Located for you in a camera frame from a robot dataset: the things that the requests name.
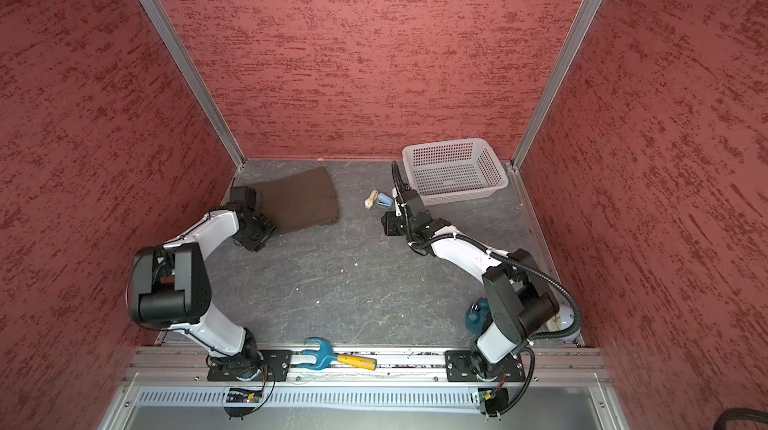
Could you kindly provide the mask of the right aluminium corner post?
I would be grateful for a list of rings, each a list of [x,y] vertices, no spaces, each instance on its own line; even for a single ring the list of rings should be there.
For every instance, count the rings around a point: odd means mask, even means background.
[[[546,116],[581,48],[584,38],[586,38],[586,34],[602,2],[603,0],[582,0],[546,82],[546,86],[544,86],[544,90],[512,159],[512,169],[515,172],[522,170],[524,161],[534,144],[541,126],[546,120]]]

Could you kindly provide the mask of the white round alarm clock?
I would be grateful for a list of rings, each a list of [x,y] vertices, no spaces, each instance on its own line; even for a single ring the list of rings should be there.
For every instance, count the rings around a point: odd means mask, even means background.
[[[558,313],[546,322],[547,331],[558,332],[566,330],[574,323],[574,320],[575,314],[573,309],[566,304],[561,304]]]

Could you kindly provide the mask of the brown trousers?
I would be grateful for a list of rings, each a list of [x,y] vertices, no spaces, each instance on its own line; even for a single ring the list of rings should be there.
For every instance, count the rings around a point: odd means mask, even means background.
[[[276,225],[278,234],[336,224],[340,218],[337,193],[324,167],[248,187],[260,194],[261,212]]]

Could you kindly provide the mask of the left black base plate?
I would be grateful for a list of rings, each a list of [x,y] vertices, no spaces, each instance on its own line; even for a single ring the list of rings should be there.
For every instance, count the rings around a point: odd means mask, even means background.
[[[291,367],[293,352],[288,349],[262,349],[257,362],[242,357],[207,358],[209,382],[255,384],[272,380],[285,382]]]

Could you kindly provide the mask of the teal small bottle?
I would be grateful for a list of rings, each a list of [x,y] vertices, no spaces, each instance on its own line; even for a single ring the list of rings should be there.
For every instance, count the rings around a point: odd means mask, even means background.
[[[465,313],[465,326],[476,336],[481,336],[492,323],[490,305],[486,297],[473,302]]]

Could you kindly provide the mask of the left aluminium corner post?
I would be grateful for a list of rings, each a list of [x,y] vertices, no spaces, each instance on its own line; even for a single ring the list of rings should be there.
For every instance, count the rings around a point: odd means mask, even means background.
[[[174,28],[160,0],[139,0],[144,12],[165,44],[170,56],[180,70],[188,88],[194,94],[219,140],[225,147],[237,170],[244,168],[247,158],[227,124],[219,106],[206,86],[202,75]]]

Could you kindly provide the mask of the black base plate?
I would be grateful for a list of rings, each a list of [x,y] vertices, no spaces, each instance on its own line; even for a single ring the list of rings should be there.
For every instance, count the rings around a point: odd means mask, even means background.
[[[293,352],[288,349],[262,349],[257,362],[242,357],[207,358],[209,382],[255,384],[272,380],[285,382],[291,367]]]
[[[449,382],[522,383],[526,378],[517,356],[507,355],[497,363],[490,363],[477,350],[448,350],[444,360]]]

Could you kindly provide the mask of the white plastic basket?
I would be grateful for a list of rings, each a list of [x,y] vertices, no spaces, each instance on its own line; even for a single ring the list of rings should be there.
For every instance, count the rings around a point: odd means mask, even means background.
[[[402,159],[410,186],[426,206],[486,198],[509,184],[500,159],[482,138],[406,146]]]

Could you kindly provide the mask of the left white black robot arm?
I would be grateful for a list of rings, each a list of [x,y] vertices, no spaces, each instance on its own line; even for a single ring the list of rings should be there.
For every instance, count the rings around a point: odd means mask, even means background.
[[[266,380],[269,366],[253,332],[213,303],[206,260],[230,239],[248,251],[261,250],[275,232],[263,213],[232,204],[207,212],[158,246],[139,250],[125,292],[131,320],[142,328],[179,333],[202,347],[210,378]]]

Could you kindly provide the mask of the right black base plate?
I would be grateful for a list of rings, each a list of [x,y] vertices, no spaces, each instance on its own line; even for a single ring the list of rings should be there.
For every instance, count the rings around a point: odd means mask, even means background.
[[[522,383],[526,378],[517,356],[507,355],[497,363],[490,363],[477,350],[448,350],[444,360],[449,382]]]

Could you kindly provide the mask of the aluminium corner post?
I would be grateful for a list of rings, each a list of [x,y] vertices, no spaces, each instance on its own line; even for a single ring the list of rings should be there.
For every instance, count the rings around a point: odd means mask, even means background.
[[[170,56],[180,70],[188,88],[194,94],[219,140],[225,147],[237,170],[244,168],[247,158],[227,124],[219,106],[206,86],[202,75],[174,28],[160,0],[139,0],[144,12],[165,44]]]
[[[586,34],[602,2],[603,0],[582,0],[546,82],[546,86],[544,86],[544,90],[512,159],[512,169],[515,172],[522,170],[524,161],[534,144],[541,126],[546,120],[546,116],[581,48],[584,38],[586,38]]]

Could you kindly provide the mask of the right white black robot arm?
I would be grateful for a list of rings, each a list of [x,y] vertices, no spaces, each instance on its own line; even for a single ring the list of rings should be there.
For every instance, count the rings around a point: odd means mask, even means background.
[[[446,260],[482,284],[488,313],[470,350],[472,372],[482,379],[497,377],[502,362],[519,354],[560,311],[549,276],[528,252],[489,247],[432,217],[414,189],[394,192],[394,208],[382,225],[386,235],[405,237],[417,254]]]

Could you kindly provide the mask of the blue yellow garden fork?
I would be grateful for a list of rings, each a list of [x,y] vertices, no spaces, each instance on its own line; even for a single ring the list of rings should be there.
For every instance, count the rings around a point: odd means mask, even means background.
[[[298,368],[321,371],[328,368],[331,363],[337,362],[368,371],[375,371],[377,369],[377,361],[375,359],[356,355],[338,354],[334,351],[331,343],[323,338],[310,337],[304,340],[304,344],[316,346],[316,348],[310,347],[301,351],[302,355],[313,357],[314,361],[312,363],[299,363],[297,364]]]

